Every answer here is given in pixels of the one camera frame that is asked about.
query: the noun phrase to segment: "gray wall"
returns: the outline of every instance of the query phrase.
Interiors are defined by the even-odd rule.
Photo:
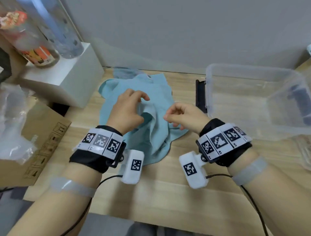
[[[102,65],[205,73],[211,63],[294,68],[310,0],[62,0]]]

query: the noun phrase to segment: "gray floor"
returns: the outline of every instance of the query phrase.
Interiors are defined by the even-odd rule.
[[[2,194],[0,199],[0,236],[8,234],[13,225],[27,211],[32,202],[21,200],[26,188],[15,188]],[[79,236],[125,236],[134,222],[108,215],[89,213]],[[164,229],[158,229],[158,235],[164,235]]]

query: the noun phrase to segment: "wooden table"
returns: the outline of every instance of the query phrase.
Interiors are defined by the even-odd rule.
[[[195,80],[204,80],[204,75],[164,74],[172,87],[175,101],[195,103]],[[102,82],[108,78],[113,78],[112,69],[105,70]],[[25,200],[35,201],[48,188],[50,179],[62,172],[68,164],[72,148],[90,128],[98,125],[103,103],[104,99],[95,91],[84,109],[69,108],[66,117],[72,124],[36,184],[28,188]],[[262,225],[256,211],[231,179],[214,177],[207,187],[198,190],[188,186],[178,157],[192,150],[197,151],[197,138],[196,134],[189,132],[172,142],[170,152],[162,161],[143,167],[137,185],[126,185],[116,178],[102,184],[95,194],[90,212],[214,236],[262,236]],[[292,140],[254,140],[253,145],[269,162],[311,189],[311,172],[300,166],[301,154]],[[227,173],[226,168],[216,164],[204,167],[208,174]],[[118,168],[110,168],[103,178],[115,175]]]

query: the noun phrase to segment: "forearm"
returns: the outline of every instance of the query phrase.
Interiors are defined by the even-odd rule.
[[[85,165],[69,163],[61,176],[84,186],[96,188],[102,174]],[[33,203],[8,236],[59,236],[79,219],[89,201],[90,197],[67,191],[56,193],[48,190]]]
[[[253,149],[248,149],[229,168],[236,175],[258,158]],[[310,193],[273,165],[251,182],[243,185],[256,204],[285,235],[310,235]]]

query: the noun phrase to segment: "person's left hand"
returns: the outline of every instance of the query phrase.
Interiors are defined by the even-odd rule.
[[[144,122],[144,118],[137,114],[137,105],[142,98],[150,100],[149,96],[140,90],[134,91],[129,88],[120,94],[106,125],[115,128],[122,135],[138,127]]]

